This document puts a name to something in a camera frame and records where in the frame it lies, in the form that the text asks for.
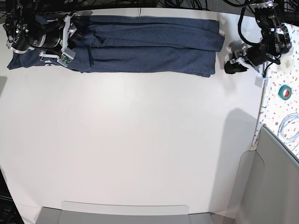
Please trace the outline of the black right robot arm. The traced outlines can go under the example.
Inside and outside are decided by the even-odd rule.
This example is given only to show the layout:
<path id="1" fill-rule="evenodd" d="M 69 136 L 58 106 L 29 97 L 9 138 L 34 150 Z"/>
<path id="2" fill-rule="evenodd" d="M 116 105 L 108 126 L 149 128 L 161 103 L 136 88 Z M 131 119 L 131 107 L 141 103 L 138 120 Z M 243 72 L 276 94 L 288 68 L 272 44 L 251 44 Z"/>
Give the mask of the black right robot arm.
<path id="1" fill-rule="evenodd" d="M 7 47 L 16 54 L 39 49 L 60 58 L 68 46 L 76 0 L 7 0 Z"/>

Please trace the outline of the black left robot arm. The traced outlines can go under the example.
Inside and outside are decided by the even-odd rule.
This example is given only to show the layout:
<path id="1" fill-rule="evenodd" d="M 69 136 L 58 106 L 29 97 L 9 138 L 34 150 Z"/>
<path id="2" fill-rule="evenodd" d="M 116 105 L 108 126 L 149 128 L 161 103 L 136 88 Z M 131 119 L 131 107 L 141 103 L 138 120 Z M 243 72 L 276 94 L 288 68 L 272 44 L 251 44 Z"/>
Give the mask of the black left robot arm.
<path id="1" fill-rule="evenodd" d="M 259 66 L 265 63 L 280 65 L 281 56 L 291 50 L 292 43 L 278 4 L 273 0 L 246 0 L 242 4 L 225 2 L 241 8 L 238 34 L 244 42 L 243 48 L 233 52 L 231 59 L 225 63 L 225 72 L 235 74 L 251 69 L 259 74 Z M 259 42 L 250 42 L 242 34 L 242 21 L 248 7 L 254 9 L 256 23 L 261 29 Z"/>

